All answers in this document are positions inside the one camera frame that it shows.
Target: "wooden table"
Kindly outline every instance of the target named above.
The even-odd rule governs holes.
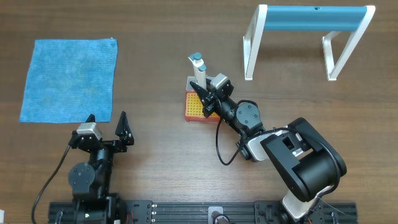
[[[258,103],[267,128],[300,116],[346,162],[348,173],[325,198],[354,201],[360,223],[394,223],[398,196],[398,2],[377,1],[376,13],[336,82],[327,82],[321,37],[326,32],[266,32],[254,71],[243,75],[242,36],[258,4],[325,5],[321,1],[20,1],[0,2],[0,209],[6,222],[28,223],[32,204],[78,124],[19,123],[26,74],[36,39],[118,40],[113,115],[99,128],[114,139],[127,112],[136,145],[114,158],[111,190],[125,199],[158,202],[253,202],[287,192],[273,165],[238,157],[220,164],[216,123],[187,123],[187,56],[201,52],[207,73],[229,76],[232,99]],[[359,0],[328,2],[363,6]],[[348,35],[334,40],[340,54]],[[238,136],[221,125],[228,159]],[[70,151],[36,211],[70,201],[69,170],[88,160]]]

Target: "white rack leg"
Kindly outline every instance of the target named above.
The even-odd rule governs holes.
[[[325,55],[325,65],[326,65],[326,72],[328,75],[328,81],[336,81],[338,74],[341,72],[341,69],[344,67],[344,64],[347,62],[356,44],[359,42],[363,33],[368,27],[370,21],[372,20],[376,8],[374,6],[366,6],[366,8],[367,9],[365,16],[363,17],[363,20],[359,24],[356,31],[351,33],[347,41],[347,44],[343,50],[343,53],[341,53],[341,56],[338,59],[336,65],[334,63],[333,54],[331,51],[331,40],[332,38],[337,36],[340,32],[332,31],[328,35],[322,38],[323,53]]]
[[[267,17],[267,5],[258,5],[251,19],[246,35],[243,37],[244,79],[252,80],[257,53]]]

